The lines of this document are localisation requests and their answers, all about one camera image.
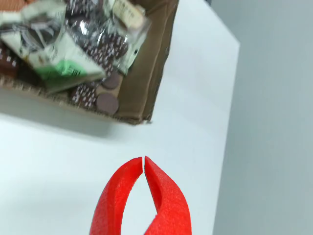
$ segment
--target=packaged snack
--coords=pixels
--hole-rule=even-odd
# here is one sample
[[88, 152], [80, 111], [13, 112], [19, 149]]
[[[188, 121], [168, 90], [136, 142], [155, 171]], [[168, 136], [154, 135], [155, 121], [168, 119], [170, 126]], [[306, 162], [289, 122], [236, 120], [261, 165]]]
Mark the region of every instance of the packaged snack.
[[118, 70], [129, 49], [129, 39], [118, 32], [102, 9], [100, 1], [72, 0], [67, 5], [66, 21], [75, 43], [104, 69], [107, 76], [98, 84]]
[[15, 78], [20, 64], [21, 61], [19, 57], [0, 41], [0, 72]]
[[109, 12], [118, 33], [128, 39], [129, 49], [118, 66], [122, 73], [127, 74], [147, 37], [151, 21], [145, 17], [144, 8], [128, 0], [106, 0], [104, 8], [107, 14]]
[[116, 42], [113, 25], [96, 6], [81, 8], [79, 15], [73, 4], [39, 0], [20, 12], [0, 12], [0, 37], [40, 75], [49, 92], [104, 81], [128, 46], [126, 40], [124, 47]]

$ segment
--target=open cardboard box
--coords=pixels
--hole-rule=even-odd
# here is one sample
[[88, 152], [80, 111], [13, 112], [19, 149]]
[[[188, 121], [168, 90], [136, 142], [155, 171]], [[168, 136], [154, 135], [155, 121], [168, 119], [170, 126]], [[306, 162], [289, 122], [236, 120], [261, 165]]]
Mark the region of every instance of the open cardboard box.
[[111, 119], [130, 124], [150, 121], [169, 54], [178, 0], [133, 0], [133, 3], [146, 9], [146, 16], [152, 21], [152, 25], [133, 66], [123, 78], [118, 93], [120, 108], [114, 116], [85, 110], [71, 104], [62, 94], [48, 95], [43, 89], [4, 75], [0, 75], [0, 87], [103, 120]]

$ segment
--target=round chocolate cookie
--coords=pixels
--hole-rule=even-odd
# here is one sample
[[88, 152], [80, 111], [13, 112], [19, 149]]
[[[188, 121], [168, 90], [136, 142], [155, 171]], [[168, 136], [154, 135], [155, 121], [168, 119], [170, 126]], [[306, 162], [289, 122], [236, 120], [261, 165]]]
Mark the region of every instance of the round chocolate cookie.
[[121, 58], [122, 56], [124, 56], [128, 51], [128, 43], [124, 43], [116, 52], [115, 57], [116, 59]]
[[103, 28], [101, 34], [98, 37], [98, 46], [105, 47], [109, 43], [109, 36], [106, 33], [106, 29]]
[[99, 111], [113, 115], [117, 112], [119, 103], [114, 95], [101, 93], [96, 100], [96, 106]]
[[94, 62], [101, 66], [106, 76], [111, 76], [113, 67], [113, 54], [114, 50], [109, 50], [108, 47], [97, 47], [90, 43], [86, 43], [83, 47], [84, 51], [89, 55]]
[[119, 74], [113, 72], [110, 77], [101, 82], [101, 85], [108, 90], [113, 90], [118, 87], [119, 83]]
[[102, 47], [104, 53], [106, 56], [113, 58], [115, 56], [115, 52], [117, 48], [114, 48], [111, 44], [106, 44]]
[[96, 89], [82, 84], [72, 92], [71, 101], [74, 104], [82, 105], [84, 108], [90, 109], [94, 107], [96, 101]]

